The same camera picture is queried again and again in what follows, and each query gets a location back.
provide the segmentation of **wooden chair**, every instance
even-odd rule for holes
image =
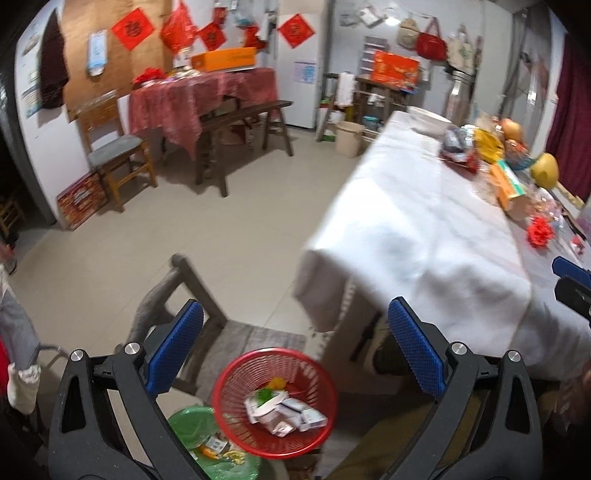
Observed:
[[[158,186],[148,142],[140,137],[126,135],[123,132],[116,91],[106,93],[84,104],[76,112],[76,118],[78,119],[78,126],[88,155],[88,161],[92,168],[99,173],[101,180],[106,180],[120,212],[124,211],[121,196],[119,195],[119,188],[122,185],[136,178],[140,173],[147,173],[150,176],[152,186]],[[119,137],[93,150],[90,132],[110,122],[115,123]],[[143,163],[131,160],[131,155],[135,153],[142,154]],[[128,165],[129,174],[121,180],[115,180],[113,172],[125,163]]]
[[[25,222],[26,218],[13,193],[6,200],[0,200],[0,229],[5,239],[10,235],[12,226],[19,220]]]

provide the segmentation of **red paper flower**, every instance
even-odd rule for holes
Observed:
[[[143,73],[141,73],[136,78],[134,78],[134,81],[132,83],[133,83],[133,85],[137,85],[139,83],[144,83],[149,80],[162,80],[165,78],[166,78],[166,75],[164,74],[162,69],[155,69],[152,67],[148,67],[144,70]]]
[[[534,217],[527,228],[527,241],[534,248],[546,248],[548,242],[554,238],[554,231],[544,217]]]

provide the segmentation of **chair backrest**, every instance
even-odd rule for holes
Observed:
[[[119,107],[117,105],[117,91],[112,90],[100,97],[86,102],[76,111],[78,127],[82,135],[82,143],[87,153],[92,151],[92,140],[90,132],[102,127],[105,124],[114,122],[119,135],[123,135],[123,125],[119,116]]]

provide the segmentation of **chair seat cushion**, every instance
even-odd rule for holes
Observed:
[[[88,160],[94,167],[100,167],[141,145],[142,139],[135,135],[123,135],[88,154]]]

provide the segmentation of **handbag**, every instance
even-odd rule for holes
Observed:
[[[417,48],[418,36],[421,34],[417,23],[412,18],[403,20],[398,27],[398,45],[407,50],[415,50]]]
[[[457,29],[457,35],[447,40],[447,62],[460,72],[474,75],[474,49],[463,24]]]
[[[433,27],[435,27],[436,35],[429,33]],[[427,60],[444,61],[447,59],[447,44],[441,39],[437,17],[433,17],[425,31],[418,36],[417,53]]]

